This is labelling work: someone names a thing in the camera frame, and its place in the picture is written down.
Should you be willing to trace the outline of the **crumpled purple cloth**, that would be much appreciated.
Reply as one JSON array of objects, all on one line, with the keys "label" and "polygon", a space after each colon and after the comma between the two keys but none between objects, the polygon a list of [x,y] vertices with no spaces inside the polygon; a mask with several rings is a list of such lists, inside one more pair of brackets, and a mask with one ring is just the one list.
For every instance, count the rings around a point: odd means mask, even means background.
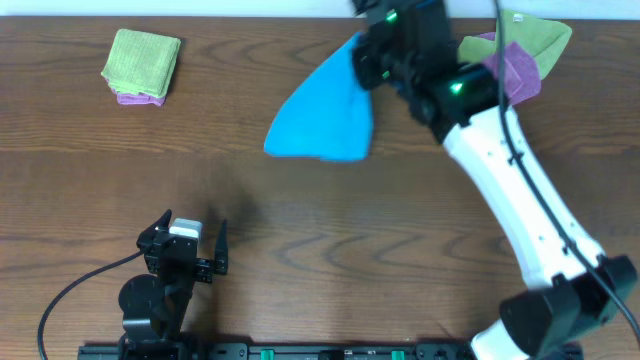
[{"label": "crumpled purple cloth", "polygon": [[507,43],[504,49],[505,93],[511,105],[537,96],[541,91],[541,77],[537,63],[517,42]]}]

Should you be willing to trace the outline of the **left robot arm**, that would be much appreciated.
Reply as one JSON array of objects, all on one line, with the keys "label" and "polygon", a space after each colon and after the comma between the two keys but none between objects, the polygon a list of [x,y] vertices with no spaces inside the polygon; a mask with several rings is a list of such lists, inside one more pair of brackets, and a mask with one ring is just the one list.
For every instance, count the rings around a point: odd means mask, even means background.
[{"label": "left robot arm", "polygon": [[131,278],[118,296],[124,335],[120,359],[206,359],[208,350],[181,327],[197,283],[228,271],[227,222],[221,223],[211,259],[198,256],[203,224],[166,211],[143,230],[136,246],[148,272]]}]

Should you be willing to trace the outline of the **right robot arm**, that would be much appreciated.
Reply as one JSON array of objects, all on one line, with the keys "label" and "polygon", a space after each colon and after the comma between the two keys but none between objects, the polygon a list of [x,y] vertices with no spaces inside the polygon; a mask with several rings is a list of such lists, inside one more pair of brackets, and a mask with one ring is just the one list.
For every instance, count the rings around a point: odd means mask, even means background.
[{"label": "right robot arm", "polygon": [[471,359],[541,359],[623,316],[638,274],[577,222],[537,161],[506,91],[505,35],[493,67],[461,62],[441,1],[360,0],[352,54],[360,85],[393,86],[471,178],[502,227],[526,290],[469,343]]}]

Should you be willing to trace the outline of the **folded purple cloth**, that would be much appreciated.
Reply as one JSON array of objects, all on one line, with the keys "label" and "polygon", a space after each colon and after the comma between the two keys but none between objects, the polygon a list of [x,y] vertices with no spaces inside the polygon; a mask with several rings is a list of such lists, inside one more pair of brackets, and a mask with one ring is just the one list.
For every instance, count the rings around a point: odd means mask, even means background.
[{"label": "folded purple cloth", "polygon": [[111,91],[116,95],[116,100],[120,105],[156,105],[162,106],[166,97],[155,97],[148,93],[140,92],[130,86],[110,85]]}]

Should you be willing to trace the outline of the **crumpled green cloth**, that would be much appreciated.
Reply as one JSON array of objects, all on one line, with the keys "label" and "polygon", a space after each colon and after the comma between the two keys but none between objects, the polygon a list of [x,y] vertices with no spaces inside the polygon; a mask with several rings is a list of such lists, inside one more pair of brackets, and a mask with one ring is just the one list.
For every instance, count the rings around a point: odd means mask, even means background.
[{"label": "crumpled green cloth", "polygon": [[[559,21],[540,19],[522,12],[504,9],[501,18],[506,31],[505,44],[517,43],[529,54],[538,67],[541,79],[545,79],[561,57],[572,35],[572,29]],[[489,39],[483,36],[467,36],[458,48],[461,62],[478,63],[497,51],[497,34]]]}]

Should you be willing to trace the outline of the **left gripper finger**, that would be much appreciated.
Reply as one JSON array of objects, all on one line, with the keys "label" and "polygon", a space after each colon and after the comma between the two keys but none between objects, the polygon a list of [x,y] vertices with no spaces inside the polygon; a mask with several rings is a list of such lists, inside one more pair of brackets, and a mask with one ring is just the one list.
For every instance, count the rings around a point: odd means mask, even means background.
[{"label": "left gripper finger", "polygon": [[223,220],[215,243],[214,273],[216,275],[226,275],[228,264],[227,220]]},{"label": "left gripper finger", "polygon": [[169,224],[172,218],[172,210],[167,209],[159,219],[152,223],[149,227],[143,230],[136,241],[136,246],[140,251],[147,251],[155,241],[159,232],[165,231],[169,228]]}]

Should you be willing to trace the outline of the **folded green cloth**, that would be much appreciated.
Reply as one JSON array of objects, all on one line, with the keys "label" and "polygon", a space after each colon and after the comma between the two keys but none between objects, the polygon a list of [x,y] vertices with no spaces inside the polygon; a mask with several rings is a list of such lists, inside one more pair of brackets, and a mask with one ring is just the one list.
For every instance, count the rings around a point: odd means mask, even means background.
[{"label": "folded green cloth", "polygon": [[163,98],[175,69],[181,40],[148,32],[117,31],[101,76],[117,94]]}]

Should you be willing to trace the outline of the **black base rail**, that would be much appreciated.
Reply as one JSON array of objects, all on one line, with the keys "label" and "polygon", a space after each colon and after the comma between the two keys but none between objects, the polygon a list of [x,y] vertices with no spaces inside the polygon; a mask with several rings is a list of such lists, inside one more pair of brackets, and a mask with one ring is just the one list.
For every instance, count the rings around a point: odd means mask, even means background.
[{"label": "black base rail", "polygon": [[247,345],[202,346],[86,345],[78,360],[474,360],[470,346],[427,342],[411,346]]}]

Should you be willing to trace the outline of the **blue microfiber cloth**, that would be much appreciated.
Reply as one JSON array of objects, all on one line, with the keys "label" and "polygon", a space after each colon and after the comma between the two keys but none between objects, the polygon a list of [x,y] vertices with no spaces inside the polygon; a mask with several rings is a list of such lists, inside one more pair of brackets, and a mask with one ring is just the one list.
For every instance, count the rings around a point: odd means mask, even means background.
[{"label": "blue microfiber cloth", "polygon": [[367,158],[374,129],[370,92],[356,79],[354,34],[282,104],[264,141],[272,157],[351,163]]}]

